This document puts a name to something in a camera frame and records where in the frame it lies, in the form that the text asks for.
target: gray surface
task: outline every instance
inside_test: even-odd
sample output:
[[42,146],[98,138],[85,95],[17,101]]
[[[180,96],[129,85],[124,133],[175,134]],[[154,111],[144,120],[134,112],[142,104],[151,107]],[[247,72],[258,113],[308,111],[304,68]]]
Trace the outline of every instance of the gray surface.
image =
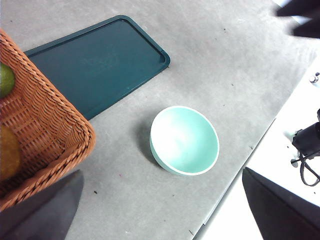
[[[1,25],[23,50],[118,14],[170,55],[166,69],[91,120],[94,152],[67,240],[191,239],[316,56],[315,40],[285,34],[270,1],[2,0]],[[153,160],[157,112],[185,105],[220,138],[212,170],[172,175]]]

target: lime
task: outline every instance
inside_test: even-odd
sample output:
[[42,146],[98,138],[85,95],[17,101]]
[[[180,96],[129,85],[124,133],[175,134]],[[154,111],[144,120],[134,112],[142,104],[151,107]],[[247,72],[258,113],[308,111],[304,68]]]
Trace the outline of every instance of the lime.
[[0,99],[7,96],[15,86],[15,75],[12,69],[1,62]]

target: mint green bowl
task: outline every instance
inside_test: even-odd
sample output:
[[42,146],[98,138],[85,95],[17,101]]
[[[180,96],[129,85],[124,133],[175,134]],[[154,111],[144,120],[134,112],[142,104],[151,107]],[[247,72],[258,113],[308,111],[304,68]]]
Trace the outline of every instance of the mint green bowl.
[[155,160],[168,172],[194,176],[214,166],[219,139],[215,128],[200,112],[171,106],[153,120],[150,148]]

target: plastic tray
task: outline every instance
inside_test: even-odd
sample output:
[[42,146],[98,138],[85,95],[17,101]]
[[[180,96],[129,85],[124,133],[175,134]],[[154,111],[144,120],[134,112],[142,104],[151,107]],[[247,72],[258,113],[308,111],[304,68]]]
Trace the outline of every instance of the plastic tray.
[[115,16],[25,54],[89,120],[168,67],[168,54]]

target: woven basket side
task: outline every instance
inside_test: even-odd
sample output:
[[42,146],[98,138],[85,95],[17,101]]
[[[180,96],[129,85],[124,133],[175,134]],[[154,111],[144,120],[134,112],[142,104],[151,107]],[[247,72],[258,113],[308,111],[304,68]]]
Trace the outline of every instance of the woven basket side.
[[0,99],[0,122],[16,134],[22,170],[0,183],[0,209],[54,183],[93,149],[89,122],[49,82],[11,38],[0,31],[1,62],[15,74],[15,87]]

